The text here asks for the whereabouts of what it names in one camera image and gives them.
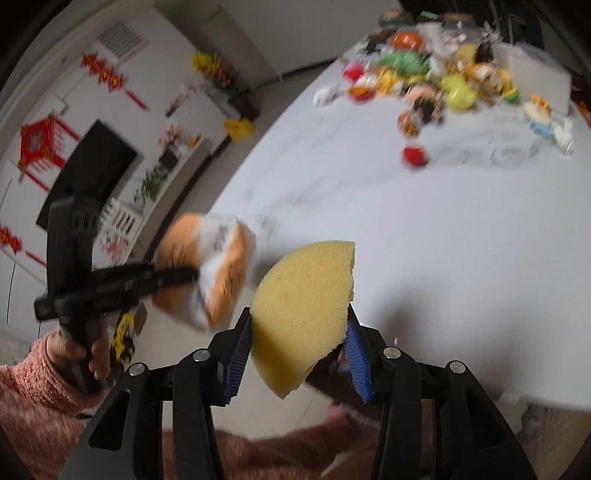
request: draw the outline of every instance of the white table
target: white table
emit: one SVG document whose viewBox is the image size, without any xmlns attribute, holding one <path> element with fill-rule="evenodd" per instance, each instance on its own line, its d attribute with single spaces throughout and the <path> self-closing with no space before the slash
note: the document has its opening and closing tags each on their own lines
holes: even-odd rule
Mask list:
<svg viewBox="0 0 591 480">
<path fill-rule="evenodd" d="M 526 126 L 521 109 L 445 112 L 400 160 L 395 98 L 312 107 L 329 67 L 284 112 L 213 207 L 257 234 L 255 270 L 325 239 L 356 242 L 359 320 L 416 360 L 466 362 L 488 388 L 591 407 L 591 133 L 574 155 Z"/>
</svg>

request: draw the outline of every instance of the pink toy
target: pink toy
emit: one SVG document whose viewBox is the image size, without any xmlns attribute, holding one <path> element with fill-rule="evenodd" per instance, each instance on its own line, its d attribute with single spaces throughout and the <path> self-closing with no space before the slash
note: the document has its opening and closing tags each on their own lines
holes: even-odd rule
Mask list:
<svg viewBox="0 0 591 480">
<path fill-rule="evenodd" d="M 343 69 L 343 78 L 355 83 L 363 76 L 364 72 L 363 65 L 358 61 L 350 61 Z"/>
</svg>

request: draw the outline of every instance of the yellow plush toy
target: yellow plush toy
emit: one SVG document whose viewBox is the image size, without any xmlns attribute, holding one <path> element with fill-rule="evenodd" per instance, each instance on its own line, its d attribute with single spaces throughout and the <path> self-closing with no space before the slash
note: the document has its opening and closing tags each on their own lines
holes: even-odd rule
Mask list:
<svg viewBox="0 0 591 480">
<path fill-rule="evenodd" d="M 233 142 L 242 141 L 250 137 L 255 131 L 255 124 L 245 118 L 240 120 L 226 118 L 223 121 L 223 127 Z"/>
</svg>

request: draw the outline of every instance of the hand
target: hand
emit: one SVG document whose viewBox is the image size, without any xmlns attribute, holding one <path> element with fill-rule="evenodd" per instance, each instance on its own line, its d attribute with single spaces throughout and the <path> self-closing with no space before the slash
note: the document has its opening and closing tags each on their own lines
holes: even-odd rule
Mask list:
<svg viewBox="0 0 591 480">
<path fill-rule="evenodd" d="M 79 361 L 86 356 L 86 349 L 82 345 L 62 336 L 59 327 L 50 332 L 46 349 L 49 360 L 57 369 L 65 368 L 68 360 Z M 92 345 L 90 351 L 93 358 L 88 364 L 88 370 L 95 375 L 97 380 L 104 380 L 111 370 L 109 339 L 104 322 L 100 326 L 100 337 Z"/>
</svg>

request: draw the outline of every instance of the red fruit toy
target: red fruit toy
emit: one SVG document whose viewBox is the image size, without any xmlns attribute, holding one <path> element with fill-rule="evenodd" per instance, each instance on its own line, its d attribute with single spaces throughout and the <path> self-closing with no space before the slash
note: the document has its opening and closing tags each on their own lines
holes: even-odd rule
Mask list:
<svg viewBox="0 0 591 480">
<path fill-rule="evenodd" d="M 363 65 L 358 61 L 350 61 L 343 69 L 343 78 L 355 83 L 363 76 L 363 73 Z"/>
<path fill-rule="evenodd" d="M 428 163 L 425 151 L 418 147 L 405 147 L 402 149 L 402 160 L 411 167 L 424 167 Z"/>
</svg>

